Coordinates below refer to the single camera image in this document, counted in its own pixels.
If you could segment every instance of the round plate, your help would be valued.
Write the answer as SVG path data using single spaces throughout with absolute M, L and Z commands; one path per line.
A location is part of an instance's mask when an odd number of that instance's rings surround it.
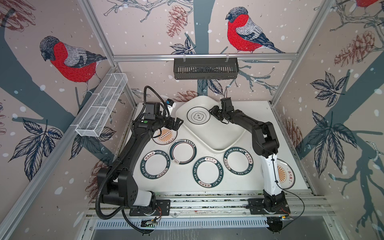
M 203 107 L 194 107 L 187 112 L 188 120 L 197 125 L 208 122 L 210 116 L 209 111 Z
M 212 162 L 218 168 L 218 178 L 216 179 L 216 181 L 214 181 L 212 183 L 206 183 L 206 182 L 203 182 L 200 180 L 199 176 L 197 175 L 197 168 L 199 167 L 200 164 L 202 164 L 204 162 Z M 203 187 L 207 187 L 207 188 L 216 187 L 223 180 L 223 176 L 224 176 L 223 167 L 218 162 L 218 160 L 216 160 L 212 157 L 202 157 L 199 160 L 197 160 L 195 165 L 193 166 L 193 177 L 194 177 L 195 181 Z
M 247 169 L 245 169 L 244 171 L 242 172 L 238 172 L 238 171 L 235 171 L 233 170 L 229 164 L 228 164 L 228 156 L 233 153 L 233 152 L 240 152 L 242 154 L 244 154 L 245 158 L 247 159 L 248 161 L 248 167 Z M 252 160 L 252 157 L 251 155 L 249 154 L 249 152 L 247 152 L 245 149 L 241 148 L 241 147 L 232 147 L 228 150 L 225 151 L 224 153 L 224 164 L 226 166 L 226 168 L 231 171 L 232 173 L 236 174 L 236 175 L 245 175 L 245 174 L 248 174 L 252 168 L 253 168 L 253 160 Z
M 167 164 L 166 164 L 166 167 L 165 169 L 159 173 L 158 175 L 152 175 L 152 174 L 149 174 L 145 168 L 145 165 L 147 164 L 147 161 L 150 157 L 154 156 L 154 155 L 157 155 L 157 154 L 160 154 L 162 155 L 163 157 L 165 157 L 166 161 L 167 161 Z M 170 166 L 170 160 L 169 160 L 169 156 L 166 152 L 164 151 L 161 151 L 161 150 L 155 150 L 155 151 L 152 151 L 152 152 L 149 152 L 147 155 L 145 155 L 145 157 L 141 160 L 141 163 L 140 163 L 140 170 L 141 170 L 141 173 L 143 174 L 143 176 L 145 176 L 146 178 L 148 179 L 156 179 L 156 178 L 159 178 L 161 176 L 163 176 L 169 169 L 169 166 Z
M 153 134 L 154 137 L 160 134 L 160 130 L 158 129 Z M 169 130 L 168 128 L 162 127 L 161 128 L 161 135 L 157 138 L 152 138 L 153 141 L 159 145 L 167 145 L 173 142 L 177 137 L 177 131 L 175 130 Z
M 179 146 L 180 144 L 182 144 L 182 145 L 187 145 L 187 147 L 188 148 L 192 148 L 191 149 L 191 157 L 188 159 L 188 160 L 186 160 L 186 161 L 181 161 L 180 159 L 179 160 L 177 160 L 176 158 L 175 158 L 175 148 L 177 147 L 177 146 Z M 197 149 L 196 149 L 196 145 L 192 142 L 192 141 L 190 141 L 190 140 L 188 140 L 188 139 L 180 139 L 180 140 L 177 140 L 176 142 L 174 142 L 173 144 L 172 144 L 172 146 L 170 147 L 170 149 L 169 149 L 169 156 L 170 156 L 170 159 L 174 162 L 174 163 L 176 163 L 176 164 L 180 164 L 180 165 L 183 165 L 183 164 L 187 164 L 187 163 L 190 163 L 190 162 L 192 162 L 192 160 L 196 157 L 196 154 L 197 154 Z
M 290 189 L 295 184 L 295 174 L 292 168 L 283 160 L 277 159 L 277 171 L 282 189 Z

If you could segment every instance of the bird's red breast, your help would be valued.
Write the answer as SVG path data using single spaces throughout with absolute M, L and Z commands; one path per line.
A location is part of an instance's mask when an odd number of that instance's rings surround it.
M 82 68 L 71 68 L 64 64 L 68 57 L 68 51 L 62 42 L 57 43 L 53 51 L 56 60 L 51 63 L 61 72 L 61 74 L 68 80 L 81 83 L 87 82 L 96 72 L 96 63 L 89 64 Z
M 369 5 L 372 5 L 374 4 L 375 2 L 377 2 L 378 0 L 356 0 L 356 5 L 358 7 L 368 7 Z
M 253 52 L 255 49 L 262 47 L 263 45 L 258 43 L 252 43 L 240 37 L 236 28 L 244 26 L 248 21 L 249 16 L 242 14 L 238 16 L 233 23 L 228 21 L 228 41 L 238 51 L 250 51 Z

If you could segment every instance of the bird wing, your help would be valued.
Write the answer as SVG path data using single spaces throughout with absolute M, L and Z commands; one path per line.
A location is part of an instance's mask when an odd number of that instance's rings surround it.
M 87 62 L 87 51 L 84 48 L 72 47 L 64 43 L 68 52 L 68 57 L 64 64 L 71 68 L 82 68 Z
M 263 33 L 263 30 L 257 26 L 251 18 L 248 18 L 247 23 L 244 26 L 236 28 L 237 34 L 245 40 L 252 41 Z

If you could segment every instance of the black metal basket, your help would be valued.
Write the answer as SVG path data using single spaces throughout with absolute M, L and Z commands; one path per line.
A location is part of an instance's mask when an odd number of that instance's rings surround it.
M 175 58 L 175 79 L 235 79 L 239 73 L 237 58 Z

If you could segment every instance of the mesh basket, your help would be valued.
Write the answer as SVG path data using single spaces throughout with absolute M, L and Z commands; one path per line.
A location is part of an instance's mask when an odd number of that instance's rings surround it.
M 98 93 L 88 109 L 76 132 L 80 136 L 98 137 L 115 107 L 128 79 L 124 73 L 112 73 L 107 83 Z
M 239 73 L 237 58 L 175 58 L 175 79 L 235 79 Z

